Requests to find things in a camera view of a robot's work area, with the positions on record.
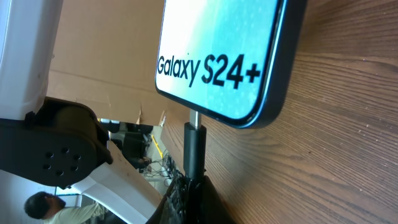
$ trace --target plus sign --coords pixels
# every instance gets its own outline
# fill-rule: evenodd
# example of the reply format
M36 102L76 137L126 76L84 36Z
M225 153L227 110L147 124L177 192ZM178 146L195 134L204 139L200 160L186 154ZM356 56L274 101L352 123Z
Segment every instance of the plus sign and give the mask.
M246 71L246 75L250 76L250 83L254 82L254 78L260 77L260 71L257 71L257 64L254 63L251 66L251 70Z

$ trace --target phone frame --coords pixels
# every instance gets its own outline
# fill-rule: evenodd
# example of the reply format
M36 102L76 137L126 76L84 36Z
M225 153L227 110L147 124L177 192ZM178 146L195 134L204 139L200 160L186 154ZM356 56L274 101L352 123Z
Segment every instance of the phone frame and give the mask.
M163 19L166 3L167 0L164 2ZM261 79L259 97L247 116L241 119L229 118L158 89L156 76L162 40L163 19L155 72L156 91L162 96L234 128L267 126L276 119L284 104L306 5L307 0L278 0L277 14L275 15L270 35L270 47L262 69L264 75Z

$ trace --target man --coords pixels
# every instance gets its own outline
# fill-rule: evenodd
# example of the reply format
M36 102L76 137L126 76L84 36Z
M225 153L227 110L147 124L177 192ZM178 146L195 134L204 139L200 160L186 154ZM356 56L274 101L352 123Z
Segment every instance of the man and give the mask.
M39 192L25 202L25 212L45 224L124 223L108 209L94 203L81 208L65 208L66 202L57 196Z

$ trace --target yellow cable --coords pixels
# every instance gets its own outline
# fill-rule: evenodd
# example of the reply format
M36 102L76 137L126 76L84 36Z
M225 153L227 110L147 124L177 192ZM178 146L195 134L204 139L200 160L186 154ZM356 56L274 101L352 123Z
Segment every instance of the yellow cable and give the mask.
M155 140L155 136L152 135L151 137L152 137L152 140L154 140L155 146L156 146L156 148L157 148L157 151L158 151L159 154L160 154L160 157L163 159L163 153L162 153L162 151L159 149L159 145L157 144L157 142L156 142L156 140Z

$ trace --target wooden table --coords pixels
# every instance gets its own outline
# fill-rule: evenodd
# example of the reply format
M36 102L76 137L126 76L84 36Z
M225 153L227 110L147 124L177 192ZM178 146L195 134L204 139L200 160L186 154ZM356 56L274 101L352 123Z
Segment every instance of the wooden table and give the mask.
M169 104L162 140L182 167L188 110ZM398 1L309 1L278 119L203 124L237 222L398 223Z

